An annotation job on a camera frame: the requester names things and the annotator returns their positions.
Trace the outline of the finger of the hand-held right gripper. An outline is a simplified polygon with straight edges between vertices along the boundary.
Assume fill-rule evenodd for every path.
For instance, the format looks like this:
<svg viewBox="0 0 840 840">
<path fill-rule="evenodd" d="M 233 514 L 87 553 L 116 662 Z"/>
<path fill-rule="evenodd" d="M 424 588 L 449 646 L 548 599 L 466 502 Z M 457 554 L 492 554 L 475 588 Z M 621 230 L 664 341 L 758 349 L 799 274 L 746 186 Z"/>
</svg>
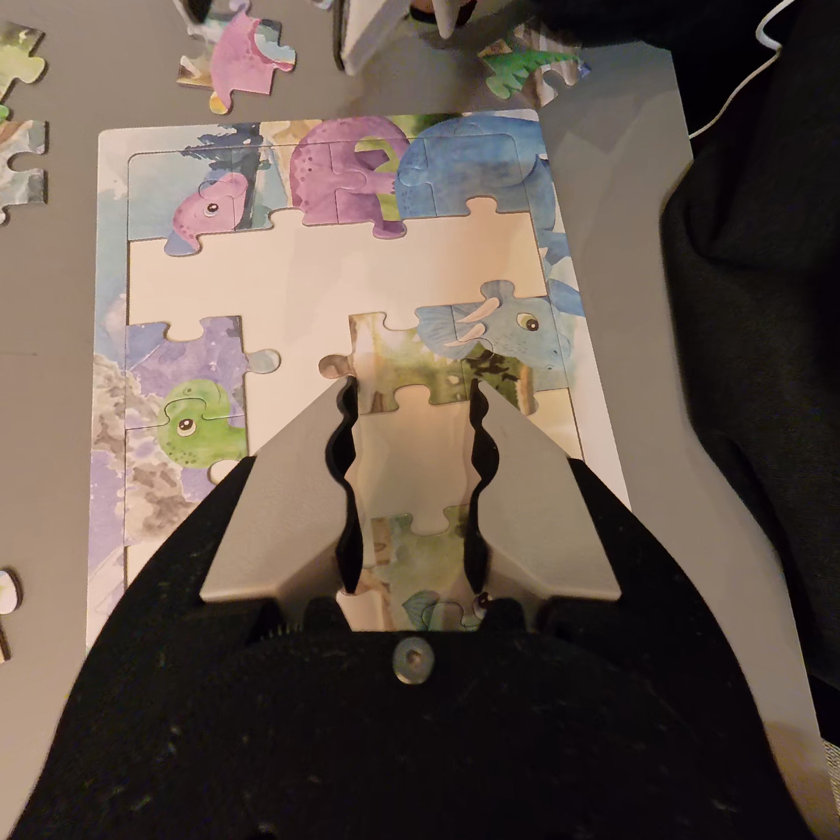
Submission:
<svg viewBox="0 0 840 840">
<path fill-rule="evenodd" d="M 409 14 L 411 1 L 333 2 L 333 60 L 349 76 L 364 65 Z"/>
</svg>

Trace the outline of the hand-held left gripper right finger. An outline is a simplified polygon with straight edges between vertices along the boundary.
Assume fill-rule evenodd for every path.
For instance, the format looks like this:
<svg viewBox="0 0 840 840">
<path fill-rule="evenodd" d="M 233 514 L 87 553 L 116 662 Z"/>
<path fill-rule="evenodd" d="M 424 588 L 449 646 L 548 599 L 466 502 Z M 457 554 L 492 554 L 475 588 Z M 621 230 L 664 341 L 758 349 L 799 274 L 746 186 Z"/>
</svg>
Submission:
<svg viewBox="0 0 840 840">
<path fill-rule="evenodd" d="M 469 394 L 479 481 L 465 526 L 464 569 L 478 601 L 508 598 L 534 627 L 553 599 L 617 602 L 621 589 L 569 458 L 489 384 Z"/>
</svg>

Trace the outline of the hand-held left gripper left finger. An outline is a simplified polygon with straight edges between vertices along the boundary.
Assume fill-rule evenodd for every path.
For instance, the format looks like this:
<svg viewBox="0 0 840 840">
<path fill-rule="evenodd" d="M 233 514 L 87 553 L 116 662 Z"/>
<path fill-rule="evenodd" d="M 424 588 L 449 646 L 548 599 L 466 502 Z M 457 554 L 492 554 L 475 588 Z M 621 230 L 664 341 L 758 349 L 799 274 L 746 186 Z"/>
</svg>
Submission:
<svg viewBox="0 0 840 840">
<path fill-rule="evenodd" d="M 308 604 L 353 594 L 361 523 L 355 461 L 358 384 L 344 376 L 257 452 L 206 576 L 205 602 Z"/>
</svg>

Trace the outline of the purple blue green puzzle piece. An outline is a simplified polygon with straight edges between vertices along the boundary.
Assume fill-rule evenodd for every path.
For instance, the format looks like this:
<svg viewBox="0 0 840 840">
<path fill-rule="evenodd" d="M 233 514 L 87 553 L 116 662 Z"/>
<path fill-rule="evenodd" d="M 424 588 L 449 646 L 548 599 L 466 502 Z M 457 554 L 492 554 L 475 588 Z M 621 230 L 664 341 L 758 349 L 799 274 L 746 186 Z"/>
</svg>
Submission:
<svg viewBox="0 0 840 840">
<path fill-rule="evenodd" d="M 332 173 L 338 177 L 335 198 L 340 224 L 371 222 L 373 236 L 406 234 L 396 207 L 396 174 L 408 148 L 401 131 L 391 136 L 364 137 L 330 143 Z"/>
</svg>

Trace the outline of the purple dinosaur body puzzle piece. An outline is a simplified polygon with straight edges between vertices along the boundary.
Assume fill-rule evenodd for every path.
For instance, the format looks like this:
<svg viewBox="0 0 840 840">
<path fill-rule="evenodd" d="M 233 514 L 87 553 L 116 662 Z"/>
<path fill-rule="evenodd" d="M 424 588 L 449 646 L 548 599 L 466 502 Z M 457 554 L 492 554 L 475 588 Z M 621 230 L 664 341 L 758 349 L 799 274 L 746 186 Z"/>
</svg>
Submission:
<svg viewBox="0 0 840 840">
<path fill-rule="evenodd" d="M 287 206 L 302 212 L 303 223 L 338 224 L 336 192 L 340 179 L 333 171 L 330 143 L 302 140 L 297 144 L 275 144 L 269 151 L 286 191 Z"/>
</svg>

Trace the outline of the dinosaur puzzle tray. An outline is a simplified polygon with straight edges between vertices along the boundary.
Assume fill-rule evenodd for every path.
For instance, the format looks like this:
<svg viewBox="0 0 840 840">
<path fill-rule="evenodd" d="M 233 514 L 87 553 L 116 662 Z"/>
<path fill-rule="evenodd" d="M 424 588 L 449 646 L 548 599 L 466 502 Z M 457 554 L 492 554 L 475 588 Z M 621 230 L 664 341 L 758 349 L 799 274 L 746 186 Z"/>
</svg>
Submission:
<svg viewBox="0 0 840 840">
<path fill-rule="evenodd" d="M 401 238 L 373 236 L 373 224 L 305 225 L 296 208 L 271 226 L 209 234 L 194 255 L 168 256 L 164 241 L 129 240 L 129 163 L 136 154 L 390 137 L 410 145 L 432 137 L 507 134 L 532 154 L 529 209 L 499 213 L 492 198 L 469 213 L 402 219 Z M 87 647 L 165 539 L 124 541 L 125 347 L 130 325 L 165 322 L 171 340 L 194 340 L 202 319 L 239 316 L 248 353 L 272 349 L 279 368 L 245 375 L 248 454 L 327 391 L 319 372 L 329 354 L 352 351 L 349 316 L 383 312 L 388 329 L 416 328 L 426 346 L 463 363 L 468 398 L 431 405 L 428 389 L 395 393 L 398 408 L 361 414 L 353 468 L 365 550 L 370 520 L 410 513 L 413 530 L 446 530 L 444 509 L 468 505 L 467 413 L 474 380 L 495 388 L 555 444 L 587 461 L 624 502 L 623 471 L 590 330 L 585 319 L 548 153 L 535 111 L 469 112 L 111 129 L 98 141 L 96 332 L 91 401 Z M 490 280 L 510 280 L 520 298 L 547 295 L 570 339 L 570 386 L 535 392 L 532 372 L 483 343 L 459 344 L 452 306 L 481 300 Z"/>
</svg>

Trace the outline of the person's right hand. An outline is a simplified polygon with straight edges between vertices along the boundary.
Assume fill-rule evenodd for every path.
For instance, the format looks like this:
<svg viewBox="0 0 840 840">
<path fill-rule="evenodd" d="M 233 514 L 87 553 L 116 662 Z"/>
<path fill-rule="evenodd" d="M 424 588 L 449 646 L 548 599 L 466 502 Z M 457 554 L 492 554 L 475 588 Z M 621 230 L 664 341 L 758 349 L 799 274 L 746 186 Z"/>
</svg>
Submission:
<svg viewBox="0 0 840 840">
<path fill-rule="evenodd" d="M 436 6 L 435 1 L 412 1 L 409 7 L 410 17 L 418 23 L 424 25 L 436 25 Z M 461 28 L 465 26 L 477 6 L 477 1 L 463 1 L 459 2 L 458 14 L 455 19 L 455 27 Z"/>
</svg>

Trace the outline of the green dinosaur brown puzzle piece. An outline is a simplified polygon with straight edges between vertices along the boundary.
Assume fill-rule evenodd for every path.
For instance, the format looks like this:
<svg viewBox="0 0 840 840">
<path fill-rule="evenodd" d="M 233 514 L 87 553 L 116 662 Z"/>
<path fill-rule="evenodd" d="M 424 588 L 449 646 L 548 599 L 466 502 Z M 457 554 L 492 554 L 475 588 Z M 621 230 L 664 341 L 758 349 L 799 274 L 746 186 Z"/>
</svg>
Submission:
<svg viewBox="0 0 840 840">
<path fill-rule="evenodd" d="M 478 53 L 488 71 L 486 85 L 503 101 L 523 96 L 532 109 L 547 106 L 562 88 L 572 88 L 591 69 L 576 45 L 538 37 L 527 42 L 512 35 L 500 38 Z"/>
</svg>

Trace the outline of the blue dinosaur body puzzle piece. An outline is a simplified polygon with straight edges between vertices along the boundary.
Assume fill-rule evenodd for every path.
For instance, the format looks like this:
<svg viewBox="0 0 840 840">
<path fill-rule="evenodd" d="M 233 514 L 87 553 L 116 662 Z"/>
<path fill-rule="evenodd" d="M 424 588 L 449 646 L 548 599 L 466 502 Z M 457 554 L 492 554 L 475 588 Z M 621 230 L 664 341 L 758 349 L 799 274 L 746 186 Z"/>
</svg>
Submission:
<svg viewBox="0 0 840 840">
<path fill-rule="evenodd" d="M 492 198 L 499 213 L 529 210 L 525 181 L 532 154 L 520 154 L 507 134 L 416 139 L 395 177 L 395 199 L 403 219 L 467 215 L 469 200 Z"/>
</svg>

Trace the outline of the pink dinosaur head puzzle piece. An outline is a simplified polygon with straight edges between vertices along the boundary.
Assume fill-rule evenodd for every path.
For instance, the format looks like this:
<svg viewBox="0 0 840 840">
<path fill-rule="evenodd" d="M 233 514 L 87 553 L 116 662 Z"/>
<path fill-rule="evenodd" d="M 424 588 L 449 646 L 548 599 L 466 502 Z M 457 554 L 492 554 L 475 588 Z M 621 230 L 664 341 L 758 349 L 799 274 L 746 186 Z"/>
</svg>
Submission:
<svg viewBox="0 0 840 840">
<path fill-rule="evenodd" d="M 205 235 L 269 228 L 286 205 L 268 149 L 167 151 L 129 162 L 129 241 L 162 239 L 168 256 L 194 255 Z"/>
</svg>

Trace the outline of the pink yellow blue puzzle piece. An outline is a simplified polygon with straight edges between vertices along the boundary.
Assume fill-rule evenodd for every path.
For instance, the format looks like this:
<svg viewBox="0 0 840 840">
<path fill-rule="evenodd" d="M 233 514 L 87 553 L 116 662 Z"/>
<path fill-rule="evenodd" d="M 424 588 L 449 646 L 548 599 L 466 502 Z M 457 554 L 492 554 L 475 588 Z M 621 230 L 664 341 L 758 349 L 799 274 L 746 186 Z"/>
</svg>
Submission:
<svg viewBox="0 0 840 840">
<path fill-rule="evenodd" d="M 23 599 L 22 588 L 16 574 L 9 569 L 1 569 L 1 621 L 6 616 L 14 613 Z M 8 661 L 11 657 L 11 649 L 8 645 L 4 626 L 1 625 L 1 663 Z"/>
</svg>

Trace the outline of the green yellow puzzle piece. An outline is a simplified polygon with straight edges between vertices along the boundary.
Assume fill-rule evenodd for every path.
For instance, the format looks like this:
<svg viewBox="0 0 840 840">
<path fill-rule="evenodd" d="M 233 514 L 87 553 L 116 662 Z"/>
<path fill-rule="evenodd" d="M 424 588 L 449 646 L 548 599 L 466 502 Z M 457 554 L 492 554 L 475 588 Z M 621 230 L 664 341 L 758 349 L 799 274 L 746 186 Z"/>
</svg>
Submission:
<svg viewBox="0 0 840 840">
<path fill-rule="evenodd" d="M 1 102 L 20 81 L 35 83 L 46 71 L 46 61 L 35 55 L 45 33 L 37 28 L 1 21 Z"/>
</svg>

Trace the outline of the brown grey puzzle piece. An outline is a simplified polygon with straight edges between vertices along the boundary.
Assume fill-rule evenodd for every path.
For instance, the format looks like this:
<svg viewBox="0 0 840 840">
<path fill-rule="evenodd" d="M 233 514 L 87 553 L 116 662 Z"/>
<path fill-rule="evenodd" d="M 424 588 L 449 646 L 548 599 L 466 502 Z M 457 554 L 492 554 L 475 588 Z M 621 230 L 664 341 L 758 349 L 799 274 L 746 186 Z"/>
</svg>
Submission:
<svg viewBox="0 0 840 840">
<path fill-rule="evenodd" d="M 1 226 L 8 223 L 12 206 L 47 203 L 47 178 L 42 169 L 18 171 L 13 162 L 22 154 L 42 155 L 48 145 L 47 122 L 26 120 L 1 122 Z"/>
</svg>

